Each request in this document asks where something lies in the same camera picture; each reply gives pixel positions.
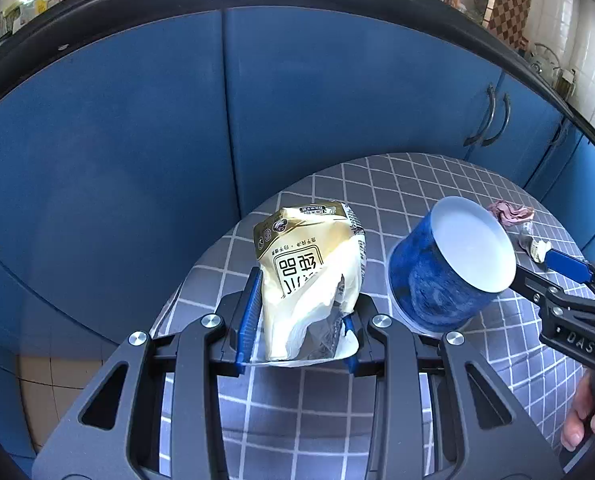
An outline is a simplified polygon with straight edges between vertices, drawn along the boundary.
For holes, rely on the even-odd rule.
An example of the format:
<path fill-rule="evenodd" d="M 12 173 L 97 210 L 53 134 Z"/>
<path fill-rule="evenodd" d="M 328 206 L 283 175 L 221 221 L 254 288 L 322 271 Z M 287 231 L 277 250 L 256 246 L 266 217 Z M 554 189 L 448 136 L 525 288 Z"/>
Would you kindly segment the person right hand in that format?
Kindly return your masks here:
<path fill-rule="evenodd" d="M 595 435 L 595 397 L 593 396 L 593 380 L 595 372 L 585 370 L 583 378 L 576 387 L 573 403 L 561 431 L 560 441 L 567 451 L 574 452 L 585 437 L 585 424 Z"/>

